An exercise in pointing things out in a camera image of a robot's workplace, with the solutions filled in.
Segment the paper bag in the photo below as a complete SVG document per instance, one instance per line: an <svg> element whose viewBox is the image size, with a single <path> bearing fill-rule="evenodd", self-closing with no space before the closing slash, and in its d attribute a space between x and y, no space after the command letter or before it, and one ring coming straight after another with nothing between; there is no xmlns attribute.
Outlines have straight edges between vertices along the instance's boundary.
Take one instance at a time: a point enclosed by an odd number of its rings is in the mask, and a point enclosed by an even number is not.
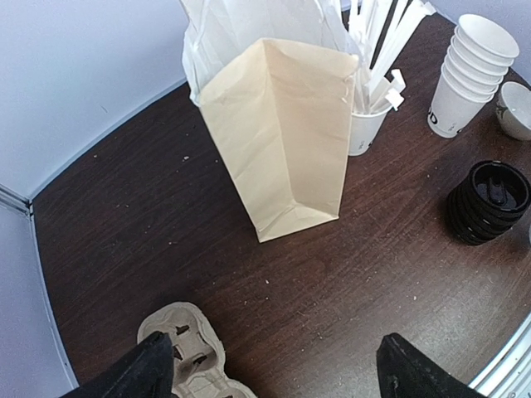
<svg viewBox="0 0 531 398"><path fill-rule="evenodd" d="M199 107L258 240L339 216L356 56L295 41L249 47Z"/></svg>
<svg viewBox="0 0 531 398"><path fill-rule="evenodd" d="M182 0L190 23L183 66L190 98L261 38L300 41L360 54L344 28L340 0Z"/></svg>

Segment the white wall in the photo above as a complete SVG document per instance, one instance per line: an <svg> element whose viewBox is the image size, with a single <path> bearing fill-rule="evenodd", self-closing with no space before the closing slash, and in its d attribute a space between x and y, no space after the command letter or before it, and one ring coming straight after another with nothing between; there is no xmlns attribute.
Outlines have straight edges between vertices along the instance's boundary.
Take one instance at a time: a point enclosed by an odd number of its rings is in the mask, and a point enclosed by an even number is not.
<svg viewBox="0 0 531 398"><path fill-rule="evenodd" d="M513 68L531 82L531 1L529 0L431 0L437 10L457 22L460 15L479 14L498 23L514 36L520 46L520 56Z"/></svg>
<svg viewBox="0 0 531 398"><path fill-rule="evenodd" d="M34 197L91 144L182 84L187 24L178 0L2 2L0 183Z"/></svg>
<svg viewBox="0 0 531 398"><path fill-rule="evenodd" d="M1 397L55 398L76 385L51 315L32 222L2 206L0 317Z"/></svg>

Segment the white plastic cup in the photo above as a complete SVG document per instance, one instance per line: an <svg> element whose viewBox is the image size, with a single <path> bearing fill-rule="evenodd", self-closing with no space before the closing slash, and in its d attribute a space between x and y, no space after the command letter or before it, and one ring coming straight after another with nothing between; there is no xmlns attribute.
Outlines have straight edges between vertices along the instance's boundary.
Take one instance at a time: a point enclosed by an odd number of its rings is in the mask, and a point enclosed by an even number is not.
<svg viewBox="0 0 531 398"><path fill-rule="evenodd" d="M474 42L468 39L458 26L454 29L455 40L460 43L469 53L473 54L475 57L480 58L482 61L489 62L490 64L496 66L511 66L514 63L514 58L503 58L500 56L493 56L486 51L482 51Z"/></svg>
<svg viewBox="0 0 531 398"><path fill-rule="evenodd" d="M504 70L507 69L509 66L513 65L513 62L511 62L509 65L496 65L493 63L490 63L483 58L477 56L474 54L474 52L470 51L461 40L459 40L459 37L453 36L451 38L451 45L461 54L463 57L472 65L478 66L481 69L488 70L495 74L504 73Z"/></svg>
<svg viewBox="0 0 531 398"><path fill-rule="evenodd" d="M349 156L363 155L368 151L391 108L392 105L389 105L377 114L352 113Z"/></svg>
<svg viewBox="0 0 531 398"><path fill-rule="evenodd" d="M487 100L492 94L498 91L498 86L493 85L491 87L482 87L482 90L477 90L471 85L468 85L457 75L453 74L451 69L448 68L446 63L442 64L442 70L446 74L446 78L450 81L451 85L457 88L461 93L469 97L476 97L480 101Z"/></svg>
<svg viewBox="0 0 531 398"><path fill-rule="evenodd" d="M428 111L428 125L441 137L454 138L493 98L494 94L486 101L464 96L451 85L445 72L441 71Z"/></svg>
<svg viewBox="0 0 531 398"><path fill-rule="evenodd" d="M465 70L467 74L477 80L495 83L499 80L500 77L503 78L509 71L509 68L507 68L507 71L501 75L492 75L486 70L479 70L475 66L471 65L467 60L465 60L465 58L463 58L453 46L448 47L448 55L455 62L456 65L458 65L460 68Z"/></svg>
<svg viewBox="0 0 531 398"><path fill-rule="evenodd" d="M504 81L504 77L500 76L497 81L488 81L487 79L482 79L478 75L472 75L463 65L458 65L450 54L446 54L445 64L448 71L453 75L458 77L460 80L463 80L467 85L474 87L478 91L489 91L496 85L500 85Z"/></svg>
<svg viewBox="0 0 531 398"><path fill-rule="evenodd" d="M460 16L458 25L463 42L486 60L503 63L520 53L516 40L503 27L487 18L465 14Z"/></svg>

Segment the wooden table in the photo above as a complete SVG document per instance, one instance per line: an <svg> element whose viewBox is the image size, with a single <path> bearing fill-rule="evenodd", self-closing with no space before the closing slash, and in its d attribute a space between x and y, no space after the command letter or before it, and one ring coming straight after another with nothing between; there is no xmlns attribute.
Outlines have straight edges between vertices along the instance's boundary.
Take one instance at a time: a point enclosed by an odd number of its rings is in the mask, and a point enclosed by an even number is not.
<svg viewBox="0 0 531 398"><path fill-rule="evenodd" d="M229 376L262 397L378 397L375 351L390 332L462 381L481 370L529 312L531 213L469 247L446 232L441 203L477 161L531 176L531 158L501 134L493 104L458 138L427 127L452 27L427 18L397 61L406 101L349 160L339 221L258 244L187 87L39 195L48 292L80 382L174 301L204 311Z"/></svg>

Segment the white bowl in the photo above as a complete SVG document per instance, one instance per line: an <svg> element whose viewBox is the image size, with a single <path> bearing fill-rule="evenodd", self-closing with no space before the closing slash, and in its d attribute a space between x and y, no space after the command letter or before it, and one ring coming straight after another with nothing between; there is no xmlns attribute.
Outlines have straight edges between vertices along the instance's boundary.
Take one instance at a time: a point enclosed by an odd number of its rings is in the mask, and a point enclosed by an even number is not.
<svg viewBox="0 0 531 398"><path fill-rule="evenodd" d="M446 68L446 64L442 64L441 73L446 77L446 80L450 82L452 87L457 89L457 91L462 93L465 97L475 99L475 102L486 102L487 100L489 100L489 98L492 98L492 96L498 89L498 87L496 87L495 90L491 90L489 93L479 93L473 90L472 88L466 86L462 81L460 81L452 73L450 73Z"/></svg>
<svg viewBox="0 0 531 398"><path fill-rule="evenodd" d="M516 58L520 49L516 40L500 25L474 14L461 15L460 31L467 45L485 56L503 59Z"/></svg>
<svg viewBox="0 0 531 398"><path fill-rule="evenodd" d="M473 78L473 76L466 73L466 70L461 69L448 54L445 56L446 70L451 73L461 84L469 88L470 90L477 91L481 94L492 94L493 91L498 90L499 83L502 82L504 77L500 77L495 83L482 83Z"/></svg>
<svg viewBox="0 0 531 398"><path fill-rule="evenodd" d="M503 58L500 56L493 56L491 54L486 53L485 51L482 51L480 48L478 48L477 45L474 44L474 42L470 41L470 39L467 38L465 33L463 33L463 30L459 27L459 25L457 25L454 29L454 36L458 41L460 41L462 46L464 46L468 52L471 52L474 56L480 58L483 61L489 62L490 64L497 66L511 66L514 63L514 58Z"/></svg>
<svg viewBox="0 0 531 398"><path fill-rule="evenodd" d="M504 132L520 141L531 140L531 91L508 81L501 86L496 116Z"/></svg>
<svg viewBox="0 0 531 398"><path fill-rule="evenodd" d="M461 55L461 57L463 57L469 64L478 70L485 71L491 75L505 75L508 71L508 66L490 64L489 62L484 61L476 56L473 52L468 50L455 35L451 38L451 45Z"/></svg>
<svg viewBox="0 0 531 398"><path fill-rule="evenodd" d="M489 73L476 69L473 65L468 63L465 60L465 58L460 56L453 46L448 47L448 56L449 58L452 59L452 61L456 65L458 65L461 69L463 69L467 75L469 75L471 78L476 79L478 81L482 81L482 82L490 83L490 84L498 84L499 78L502 78L502 79L504 78L505 74L491 75Z"/></svg>

